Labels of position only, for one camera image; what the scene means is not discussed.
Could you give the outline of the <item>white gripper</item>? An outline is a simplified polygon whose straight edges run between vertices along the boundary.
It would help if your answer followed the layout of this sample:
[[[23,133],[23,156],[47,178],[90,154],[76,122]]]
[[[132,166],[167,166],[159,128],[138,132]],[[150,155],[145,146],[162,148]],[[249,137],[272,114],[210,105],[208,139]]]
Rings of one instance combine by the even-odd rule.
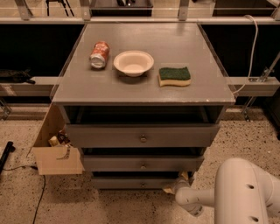
[[[173,194],[176,194],[180,188],[190,187],[188,173],[186,171],[182,171],[178,176],[179,178],[177,178],[175,182],[171,185],[171,190]]]

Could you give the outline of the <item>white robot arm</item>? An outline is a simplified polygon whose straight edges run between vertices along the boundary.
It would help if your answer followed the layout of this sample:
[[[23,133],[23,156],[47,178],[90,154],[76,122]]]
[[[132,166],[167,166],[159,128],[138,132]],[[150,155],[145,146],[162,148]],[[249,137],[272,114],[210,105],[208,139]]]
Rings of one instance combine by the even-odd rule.
[[[171,189],[176,202],[194,217],[212,207],[214,224],[269,224],[270,216],[280,216],[280,179],[238,157],[220,165],[212,189],[192,189],[184,178]]]

